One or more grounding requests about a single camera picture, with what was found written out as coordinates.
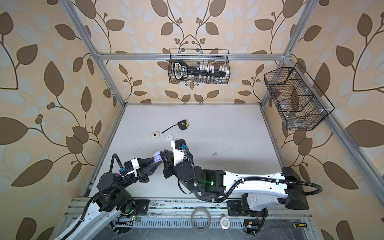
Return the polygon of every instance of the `wire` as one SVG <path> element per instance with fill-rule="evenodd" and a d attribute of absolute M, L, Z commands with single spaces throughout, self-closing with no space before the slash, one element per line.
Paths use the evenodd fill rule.
<path fill-rule="evenodd" d="M 179 185 L 179 188 L 180 188 L 180 190 L 181 190 L 181 192 L 182 193 L 184 193 L 184 194 L 191 194 L 191 192 L 189 192 L 189 193 L 186 193 L 185 191 L 183 191 L 183 189 L 181 188 L 181 186 L 180 186 L 180 180 L 177 180 L 177 184 Z"/>
<path fill-rule="evenodd" d="M 170 126 L 169 128 L 167 128 L 166 130 L 162 131 L 161 134 L 165 133 L 168 129 L 170 129 L 171 127 L 174 127 L 174 126 L 177 126 L 177 124 L 173 125 L 173 126 Z"/>

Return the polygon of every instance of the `purple clip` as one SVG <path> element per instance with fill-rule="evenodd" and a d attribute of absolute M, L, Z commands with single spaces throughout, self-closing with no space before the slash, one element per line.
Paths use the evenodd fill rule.
<path fill-rule="evenodd" d="M 160 162 L 161 161 L 160 151 L 155 152 L 155 154 L 153 155 L 153 158 L 155 162 Z"/>

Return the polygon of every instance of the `black wire basket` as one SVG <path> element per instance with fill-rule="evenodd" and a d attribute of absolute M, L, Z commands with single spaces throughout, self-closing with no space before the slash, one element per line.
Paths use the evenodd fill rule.
<path fill-rule="evenodd" d="M 171 48 L 169 82 L 228 84 L 231 75 L 228 55 L 229 50 L 224 49 Z"/>
<path fill-rule="evenodd" d="M 273 99 L 286 130 L 313 130 L 333 110 L 334 106 L 317 86 L 303 80 L 303 68 L 283 67 L 264 74 L 265 85 Z M 324 106 L 314 94 L 324 96 L 331 106 Z"/>

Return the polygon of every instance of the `leaf-patterned wallpaper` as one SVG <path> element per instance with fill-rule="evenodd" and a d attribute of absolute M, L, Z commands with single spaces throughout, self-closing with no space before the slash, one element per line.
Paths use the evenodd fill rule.
<path fill-rule="evenodd" d="M 100 52 L 283 53 L 304 0 L 72 0 Z"/>
<path fill-rule="evenodd" d="M 57 3 L 0 1 L 2 239 L 53 237 L 120 110 Z"/>
<path fill-rule="evenodd" d="M 318 84 L 319 93 L 330 98 L 336 116 L 381 174 L 383 11 L 379 0 L 320 0 L 293 54 Z M 266 109 L 288 166 L 305 181 L 324 188 L 321 194 L 308 197 L 323 239 L 381 239 L 384 208 L 326 123 L 313 131 L 286 131 L 273 102 Z M 362 208 L 366 228 L 355 221 L 356 211 Z"/>
<path fill-rule="evenodd" d="M 107 68 L 127 103 L 258 103 L 266 87 L 263 75 L 273 61 L 230 62 L 228 84 L 169 82 L 166 61 L 109 61 Z M 110 98 L 108 89 L 104 96 Z"/>

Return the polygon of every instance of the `brown leaf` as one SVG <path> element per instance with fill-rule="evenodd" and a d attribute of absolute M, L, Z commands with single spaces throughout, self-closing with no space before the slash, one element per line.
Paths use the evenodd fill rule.
<path fill-rule="evenodd" d="M 168 91 L 166 90 L 166 95 L 170 98 L 179 98 L 179 96 L 177 95 L 177 93 L 173 92 L 173 91 Z"/>
<path fill-rule="evenodd" d="M 73 130 L 73 135 L 81 142 L 81 143 L 86 143 L 88 142 L 88 131 L 80 126 L 76 126 L 72 128 Z"/>
<path fill-rule="evenodd" d="M 361 147 L 384 145 L 384 126 L 372 120 L 358 120 L 351 123 L 347 131 Z"/>
<path fill-rule="evenodd" d="M 89 29 L 88 25 L 84 25 L 84 27 L 85 27 L 85 30 L 87 30 L 89 37 L 92 38 L 91 30 Z"/>
<path fill-rule="evenodd" d="M 168 15 L 167 4 L 163 0 L 151 0 L 152 8 L 161 17 Z"/>
<path fill-rule="evenodd" d="M 119 64 L 119 69 L 122 73 L 124 73 L 124 75 L 128 75 L 128 71 L 125 69 L 125 67 L 123 67 L 121 64 Z"/>
<path fill-rule="evenodd" d="M 104 96 L 105 96 L 106 98 L 110 98 L 111 95 L 112 95 L 112 93 L 111 93 L 111 91 L 110 91 L 109 88 L 106 88 L 106 89 L 103 91 L 103 94 L 104 94 Z"/>
<path fill-rule="evenodd" d="M 58 97 L 64 90 L 63 77 L 56 65 L 50 61 L 44 72 L 44 82 L 47 88 Z"/>
<path fill-rule="evenodd" d="M 296 145 L 299 145 L 302 140 L 306 138 L 307 131 L 306 130 L 297 130 L 293 134 L 293 142 Z"/>
<path fill-rule="evenodd" d="M 214 98 L 219 94 L 219 92 L 219 90 L 210 91 L 209 93 L 207 93 L 207 98 Z"/>
<path fill-rule="evenodd" d="M 37 238 L 36 240 L 48 240 L 49 237 L 52 235 L 53 229 L 55 227 L 50 227 L 47 230 L 43 231 Z"/>
<path fill-rule="evenodd" d="M 76 72 L 80 71 L 82 66 L 83 66 L 83 57 L 77 57 L 73 61 L 73 72 L 76 73 Z"/>
<path fill-rule="evenodd" d="M 37 224 L 33 218 L 23 218 L 16 233 L 16 240 L 30 240 L 36 232 L 36 227 Z"/>
<path fill-rule="evenodd" d="M 248 81 L 248 80 L 241 80 L 241 83 L 246 85 L 246 86 L 250 86 L 251 85 L 251 82 Z"/>
<path fill-rule="evenodd" d="M 349 48 L 345 48 L 342 46 L 336 47 L 336 57 L 341 65 L 344 67 L 348 67 L 353 63 L 355 58 L 355 54 Z"/>
<path fill-rule="evenodd" d="M 358 32 L 367 37 L 372 30 L 372 19 L 367 14 L 363 13 L 358 21 Z"/>
<path fill-rule="evenodd" d="M 20 140 L 28 132 L 28 127 L 13 118 L 0 118 L 0 145 Z"/>
<path fill-rule="evenodd" d="M 96 8 L 91 0 L 74 0 L 77 5 L 77 8 L 90 19 L 96 17 Z"/>
<path fill-rule="evenodd" d="M 164 23 L 163 26 L 161 27 L 160 34 L 167 36 L 170 35 L 173 32 L 173 23 Z"/>
<path fill-rule="evenodd" d="M 339 240 L 353 240 L 352 230 L 347 220 L 341 220 L 336 225 L 336 233 Z"/>
<path fill-rule="evenodd" d="M 304 41 L 312 41 L 319 34 L 321 27 L 319 25 L 313 25 L 308 28 L 304 34 Z"/>
<path fill-rule="evenodd" d="M 83 94 L 81 95 L 81 106 L 85 112 L 88 112 L 91 108 L 92 96 L 89 88 L 86 86 L 84 88 Z"/>
<path fill-rule="evenodd" d="M 143 95 L 147 94 L 147 92 L 144 92 L 144 91 L 134 91 L 133 94 L 135 94 L 136 96 L 143 96 Z"/>
<path fill-rule="evenodd" d="M 244 104 L 245 102 L 240 99 L 235 99 L 234 104 Z"/>
<path fill-rule="evenodd" d="M 281 124 L 281 129 L 283 130 L 284 136 L 288 137 L 288 135 L 289 135 L 288 130 L 286 129 L 286 127 L 284 126 L 283 123 Z"/>
<path fill-rule="evenodd" d="M 299 171 L 300 171 L 300 174 L 303 177 L 304 181 L 311 182 L 310 176 L 308 175 L 307 170 L 305 169 L 305 167 L 302 164 L 299 165 Z"/>
<path fill-rule="evenodd" d="M 83 144 L 75 137 L 66 137 L 65 142 L 68 150 L 73 154 L 79 154 L 83 150 Z"/>
<path fill-rule="evenodd" d="M 101 130 L 101 120 L 99 120 L 99 121 L 97 122 L 96 127 L 95 127 L 95 129 L 93 130 L 93 134 L 95 134 L 96 136 L 99 135 L 100 130 Z"/>
<path fill-rule="evenodd" d="M 70 26 L 66 24 L 58 24 L 55 26 L 56 31 L 67 40 L 74 40 L 76 35 Z"/>
<path fill-rule="evenodd" d="M 217 26 L 216 26 L 216 24 L 214 24 L 212 22 L 208 22 L 205 24 L 205 30 L 207 31 L 207 33 L 209 33 L 211 35 L 218 35 Z"/>
<path fill-rule="evenodd" d="M 303 0 L 286 0 L 283 6 L 283 15 L 290 18 L 297 13 L 303 4 Z"/>
<path fill-rule="evenodd" d="M 332 182 L 345 189 L 358 189 L 354 180 L 348 173 L 334 162 L 325 162 L 323 168 Z"/>
<path fill-rule="evenodd" d="M 110 19 L 105 23 L 105 25 L 111 31 L 120 31 L 124 27 L 124 21 L 119 19 Z"/>
<path fill-rule="evenodd" d="M 255 20 L 255 25 L 259 30 L 267 31 L 273 27 L 273 21 L 268 18 Z"/>
<path fill-rule="evenodd" d="M 264 70 L 264 64 L 261 64 L 257 69 L 256 69 L 256 75 L 261 73 Z"/>
<path fill-rule="evenodd" d="M 184 96 L 181 98 L 181 101 L 182 101 L 183 103 L 187 103 L 190 99 L 191 99 L 191 95 L 190 95 L 190 94 L 187 94 L 187 95 L 184 95 Z"/>
<path fill-rule="evenodd" d="M 225 8 L 226 0 L 214 0 L 209 6 L 209 13 L 212 17 L 219 16 Z"/>
<path fill-rule="evenodd" d="M 78 162 L 75 166 L 73 166 L 70 172 L 70 175 L 68 176 L 67 182 L 70 182 L 73 179 L 75 179 L 77 175 L 79 175 L 80 170 L 81 170 L 81 163 Z"/>
<path fill-rule="evenodd" d="M 141 83 L 142 83 L 141 80 L 136 80 L 136 81 L 133 82 L 133 85 L 134 85 L 134 86 L 140 86 Z"/>
<path fill-rule="evenodd" d="M 297 66 L 299 67 L 299 69 L 300 69 L 303 73 L 305 73 L 305 62 L 304 62 L 303 59 L 301 59 L 301 58 L 298 58 L 298 59 L 297 59 Z"/>
<path fill-rule="evenodd" d="M 327 6 L 328 4 L 329 4 L 329 0 L 320 0 L 319 1 L 319 4 L 321 5 L 321 6 Z"/>
<path fill-rule="evenodd" d="M 57 4 L 59 2 L 59 0 L 47 0 L 47 3 L 49 4 L 49 5 L 55 5 L 55 4 Z"/>
<path fill-rule="evenodd" d="M 289 31 L 289 37 L 292 36 L 293 31 L 295 30 L 296 24 L 293 24 L 291 30 Z"/>
<path fill-rule="evenodd" d="M 211 52 L 209 52 L 210 54 L 218 54 L 218 48 L 215 48 L 213 49 Z"/>
<path fill-rule="evenodd" d="M 253 54 L 266 54 L 265 50 L 258 50 L 256 52 L 253 52 Z"/>
<path fill-rule="evenodd" d="M 195 100 L 198 102 L 198 103 L 202 103 L 204 101 L 204 98 L 203 96 L 201 95 L 197 95 L 195 94 Z"/>
<path fill-rule="evenodd" d="M 150 99 L 145 99 L 145 100 L 141 101 L 140 103 L 151 104 L 152 102 Z"/>
<path fill-rule="evenodd" d="M 88 65 L 88 70 L 89 70 L 90 74 L 93 76 L 94 69 L 93 69 L 92 59 L 90 59 L 90 58 L 87 59 L 87 65 Z"/>
<path fill-rule="evenodd" d="M 297 146 L 297 151 L 300 153 L 300 155 L 303 155 L 303 156 L 308 155 L 311 152 L 312 144 L 313 144 L 312 138 L 305 138 Z"/>
<path fill-rule="evenodd" d="M 115 96 L 113 96 L 112 98 L 112 103 L 113 103 L 113 106 L 116 107 L 117 99 Z"/>
<path fill-rule="evenodd" d="M 243 96 L 249 96 L 251 95 L 251 91 L 245 90 L 245 91 L 240 91 L 238 94 L 243 95 Z"/>
<path fill-rule="evenodd" d="M 13 21 L 9 13 L 3 12 L 0 14 L 0 33 L 1 35 L 7 35 L 13 30 Z"/>
<path fill-rule="evenodd" d="M 52 169 L 53 162 L 48 159 L 35 162 L 24 170 L 11 184 L 15 187 L 25 187 L 42 180 Z"/>
<path fill-rule="evenodd" d="M 168 71 L 169 63 L 167 62 L 157 62 L 157 64 L 164 70 Z"/>
<path fill-rule="evenodd" d="M 315 84 L 313 87 L 316 89 L 320 96 L 323 96 L 331 84 L 331 73 L 329 72 L 327 64 L 322 64 L 316 74 L 316 77 L 314 78 L 314 83 Z"/>
<path fill-rule="evenodd" d="M 324 240 L 335 240 L 331 234 L 329 234 L 326 230 L 320 229 L 321 234 L 323 235 Z"/>

